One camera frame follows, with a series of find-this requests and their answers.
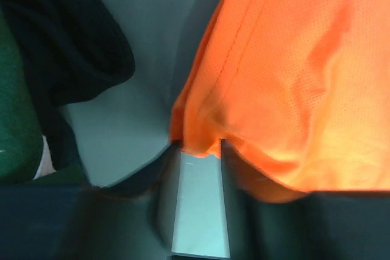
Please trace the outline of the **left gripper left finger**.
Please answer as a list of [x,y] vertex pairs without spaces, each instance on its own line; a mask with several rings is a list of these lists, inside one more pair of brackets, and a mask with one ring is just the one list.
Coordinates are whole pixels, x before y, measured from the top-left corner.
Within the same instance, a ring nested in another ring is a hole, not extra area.
[[2,259],[170,259],[173,214],[163,189],[179,145],[107,187],[1,187]]

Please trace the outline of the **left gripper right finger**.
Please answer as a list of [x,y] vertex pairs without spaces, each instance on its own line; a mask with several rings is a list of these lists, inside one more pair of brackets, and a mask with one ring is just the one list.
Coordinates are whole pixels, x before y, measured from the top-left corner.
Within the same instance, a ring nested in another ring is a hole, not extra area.
[[230,259],[389,259],[389,193],[315,192],[268,203],[239,186],[242,165],[222,141]]

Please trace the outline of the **orange t-shirt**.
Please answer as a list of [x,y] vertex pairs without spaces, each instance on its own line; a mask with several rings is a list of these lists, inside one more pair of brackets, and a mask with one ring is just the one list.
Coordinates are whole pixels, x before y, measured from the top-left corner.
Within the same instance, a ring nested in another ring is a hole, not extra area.
[[198,157],[227,141],[266,202],[388,191],[389,0],[220,0],[169,134]]

